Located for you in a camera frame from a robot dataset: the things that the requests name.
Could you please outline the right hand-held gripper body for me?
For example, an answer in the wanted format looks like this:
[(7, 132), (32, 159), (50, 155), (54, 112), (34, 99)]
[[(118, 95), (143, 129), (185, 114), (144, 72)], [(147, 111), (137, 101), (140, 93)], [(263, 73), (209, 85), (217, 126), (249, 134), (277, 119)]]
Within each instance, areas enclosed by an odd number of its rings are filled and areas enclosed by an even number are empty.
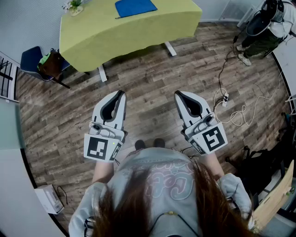
[(199, 155), (214, 153), (228, 144), (223, 125), (212, 112), (181, 133)]

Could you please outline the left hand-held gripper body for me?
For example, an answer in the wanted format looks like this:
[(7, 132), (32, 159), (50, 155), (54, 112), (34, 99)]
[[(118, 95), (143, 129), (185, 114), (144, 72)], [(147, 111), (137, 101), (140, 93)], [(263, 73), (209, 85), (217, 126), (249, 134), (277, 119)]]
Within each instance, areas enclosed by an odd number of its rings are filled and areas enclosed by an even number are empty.
[(124, 130), (90, 122), (89, 132), (84, 135), (84, 157), (100, 162), (114, 162), (127, 134)]

